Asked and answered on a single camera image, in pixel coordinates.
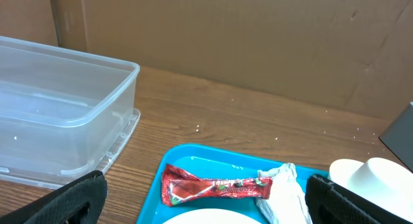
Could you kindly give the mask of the white tissue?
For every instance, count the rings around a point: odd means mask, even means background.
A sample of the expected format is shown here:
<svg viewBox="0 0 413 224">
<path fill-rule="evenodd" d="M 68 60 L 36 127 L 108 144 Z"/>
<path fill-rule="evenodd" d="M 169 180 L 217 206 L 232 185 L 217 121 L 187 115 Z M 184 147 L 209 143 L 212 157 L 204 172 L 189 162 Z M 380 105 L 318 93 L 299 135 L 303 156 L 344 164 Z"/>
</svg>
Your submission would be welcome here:
<svg viewBox="0 0 413 224">
<path fill-rule="evenodd" d="M 268 199 L 256 198 L 256 205 L 271 224 L 312 224 L 305 193 L 297 182 L 296 166 L 284 163 L 268 171 L 258 170 L 258 176 L 271 177 Z"/>
</svg>

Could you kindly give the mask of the white cup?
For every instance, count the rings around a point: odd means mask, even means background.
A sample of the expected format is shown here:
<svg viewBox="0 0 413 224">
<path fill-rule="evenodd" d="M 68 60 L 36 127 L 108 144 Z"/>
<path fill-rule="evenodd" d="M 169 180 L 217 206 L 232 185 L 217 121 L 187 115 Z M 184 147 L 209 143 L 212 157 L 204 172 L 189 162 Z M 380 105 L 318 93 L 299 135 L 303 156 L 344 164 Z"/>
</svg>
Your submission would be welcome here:
<svg viewBox="0 0 413 224">
<path fill-rule="evenodd" d="M 371 158 L 351 172 L 345 188 L 373 204 L 412 221 L 412 173 L 383 158 Z"/>
</svg>

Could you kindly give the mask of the clear plastic storage bin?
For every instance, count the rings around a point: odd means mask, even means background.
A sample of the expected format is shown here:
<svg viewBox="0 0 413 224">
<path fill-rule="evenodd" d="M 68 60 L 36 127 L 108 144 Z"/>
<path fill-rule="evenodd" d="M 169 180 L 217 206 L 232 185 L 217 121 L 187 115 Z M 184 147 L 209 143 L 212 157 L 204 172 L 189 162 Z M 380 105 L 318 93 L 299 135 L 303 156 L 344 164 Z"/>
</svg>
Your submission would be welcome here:
<svg viewBox="0 0 413 224">
<path fill-rule="evenodd" d="M 106 172 L 135 130 L 139 66 L 1 38 L 1 179 L 57 189 Z"/>
</svg>

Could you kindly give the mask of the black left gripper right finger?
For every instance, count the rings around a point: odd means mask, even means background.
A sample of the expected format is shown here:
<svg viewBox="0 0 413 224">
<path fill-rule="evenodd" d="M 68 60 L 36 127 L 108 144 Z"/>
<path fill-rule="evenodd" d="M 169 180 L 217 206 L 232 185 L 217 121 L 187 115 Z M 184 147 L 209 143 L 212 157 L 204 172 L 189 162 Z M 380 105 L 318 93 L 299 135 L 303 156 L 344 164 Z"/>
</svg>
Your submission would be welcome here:
<svg viewBox="0 0 413 224">
<path fill-rule="evenodd" d="M 319 174 L 307 179 L 305 202 L 313 224 L 411 224 Z"/>
</svg>

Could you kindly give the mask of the teal plastic tray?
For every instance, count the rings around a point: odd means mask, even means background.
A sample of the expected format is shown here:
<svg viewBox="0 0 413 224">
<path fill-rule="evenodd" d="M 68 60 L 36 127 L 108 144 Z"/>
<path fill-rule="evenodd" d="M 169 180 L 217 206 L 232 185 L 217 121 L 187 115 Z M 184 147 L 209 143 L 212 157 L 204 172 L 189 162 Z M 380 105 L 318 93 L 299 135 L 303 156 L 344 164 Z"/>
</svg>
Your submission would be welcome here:
<svg viewBox="0 0 413 224">
<path fill-rule="evenodd" d="M 283 163 L 195 143 L 175 146 L 163 156 L 160 162 L 138 216 L 138 223 L 164 223 L 174 216 L 196 209 L 227 209 L 246 215 L 260 223 L 268 222 L 253 198 L 203 198 L 174 207 L 162 204 L 161 175 L 167 164 L 182 168 L 200 178 L 241 179 L 254 178 L 258 170 L 268 171 L 280 167 Z"/>
</svg>

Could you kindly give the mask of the white saucer bowl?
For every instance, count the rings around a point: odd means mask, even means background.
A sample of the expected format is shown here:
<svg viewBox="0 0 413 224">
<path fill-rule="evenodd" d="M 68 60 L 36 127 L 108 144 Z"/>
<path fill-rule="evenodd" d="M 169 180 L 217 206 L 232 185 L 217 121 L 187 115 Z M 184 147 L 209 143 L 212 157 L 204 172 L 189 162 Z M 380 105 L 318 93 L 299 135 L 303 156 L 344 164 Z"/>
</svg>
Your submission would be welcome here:
<svg viewBox="0 0 413 224">
<path fill-rule="evenodd" d="M 328 179 L 342 187 L 346 187 L 349 179 L 352 177 L 363 162 L 354 159 L 335 160 L 329 168 Z"/>
</svg>

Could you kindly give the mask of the large white plate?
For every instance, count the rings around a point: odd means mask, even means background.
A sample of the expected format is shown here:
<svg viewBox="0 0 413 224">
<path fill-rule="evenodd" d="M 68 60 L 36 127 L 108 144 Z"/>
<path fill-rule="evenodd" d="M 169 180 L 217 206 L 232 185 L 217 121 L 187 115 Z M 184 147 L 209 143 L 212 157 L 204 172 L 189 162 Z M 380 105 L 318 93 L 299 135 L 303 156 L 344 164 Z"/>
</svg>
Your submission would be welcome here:
<svg viewBox="0 0 413 224">
<path fill-rule="evenodd" d="M 231 210 L 197 209 L 170 218 L 164 224 L 260 224 L 260 222 Z"/>
</svg>

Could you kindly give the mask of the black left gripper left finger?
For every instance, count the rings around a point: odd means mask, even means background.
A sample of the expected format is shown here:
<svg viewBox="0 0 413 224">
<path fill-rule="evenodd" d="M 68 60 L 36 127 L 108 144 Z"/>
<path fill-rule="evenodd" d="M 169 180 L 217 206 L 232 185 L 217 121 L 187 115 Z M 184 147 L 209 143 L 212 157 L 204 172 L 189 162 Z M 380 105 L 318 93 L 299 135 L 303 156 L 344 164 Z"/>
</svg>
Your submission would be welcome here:
<svg viewBox="0 0 413 224">
<path fill-rule="evenodd" d="M 1 217 L 9 224 L 96 224 L 108 196 L 104 174 L 95 170 Z"/>
</svg>

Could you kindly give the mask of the grey dishwasher rack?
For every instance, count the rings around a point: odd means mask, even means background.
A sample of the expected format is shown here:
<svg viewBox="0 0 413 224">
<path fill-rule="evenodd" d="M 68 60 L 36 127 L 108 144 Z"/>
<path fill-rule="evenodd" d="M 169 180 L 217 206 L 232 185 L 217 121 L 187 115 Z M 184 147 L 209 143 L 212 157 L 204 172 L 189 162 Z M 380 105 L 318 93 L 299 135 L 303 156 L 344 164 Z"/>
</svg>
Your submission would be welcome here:
<svg viewBox="0 0 413 224">
<path fill-rule="evenodd" d="M 381 142 L 412 172 L 412 102 L 379 136 Z"/>
</svg>

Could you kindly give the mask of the red snack wrapper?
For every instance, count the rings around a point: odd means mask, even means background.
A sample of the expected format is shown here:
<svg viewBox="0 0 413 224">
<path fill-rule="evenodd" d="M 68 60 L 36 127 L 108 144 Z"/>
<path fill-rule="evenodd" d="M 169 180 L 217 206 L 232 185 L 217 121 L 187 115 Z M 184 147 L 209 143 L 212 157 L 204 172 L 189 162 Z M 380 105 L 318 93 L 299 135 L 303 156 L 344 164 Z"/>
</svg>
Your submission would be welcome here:
<svg viewBox="0 0 413 224">
<path fill-rule="evenodd" d="M 161 175 L 161 202 L 173 207 L 201 198 L 268 199 L 272 184 L 271 177 L 199 178 L 182 168 L 167 164 Z"/>
</svg>

